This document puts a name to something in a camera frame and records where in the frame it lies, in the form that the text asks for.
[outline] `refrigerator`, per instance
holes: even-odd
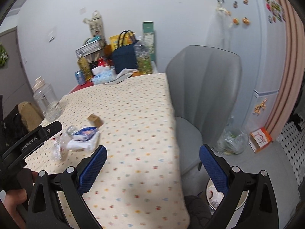
[[[233,126],[255,131],[275,104],[286,58],[286,23],[275,0],[223,0],[231,23],[228,50],[241,58],[242,80]]]

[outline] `tall green box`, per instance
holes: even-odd
[[[143,41],[148,44],[150,59],[156,61],[155,31],[153,22],[143,22]]]

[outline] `blue gripper pad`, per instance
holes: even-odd
[[[78,177],[78,192],[80,195],[89,192],[99,172],[107,159],[107,149],[104,146],[99,146],[89,158],[87,166]]]
[[[226,195],[229,191],[228,177],[205,145],[200,147],[199,158],[205,167],[205,170],[208,172],[217,191]]]

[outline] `yellow package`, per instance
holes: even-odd
[[[132,37],[132,34],[131,33],[126,33],[125,34],[125,37],[124,37],[124,45],[129,45],[129,44],[132,44],[132,39],[130,38],[130,36]],[[119,35],[115,35],[115,36],[111,36],[109,38],[110,40],[110,44],[111,44],[111,48],[112,48],[112,51],[114,51],[115,49],[118,48],[118,44],[117,44],[117,41],[119,39]],[[123,36],[121,36],[120,38],[120,45],[122,45],[122,41],[123,41]]]

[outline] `wire basket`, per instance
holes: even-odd
[[[97,51],[103,50],[105,48],[105,44],[102,40],[94,40],[86,45],[83,45],[81,48],[77,49],[76,55],[78,58],[80,58],[80,53],[82,53],[83,56],[88,56],[92,53],[95,53]]]

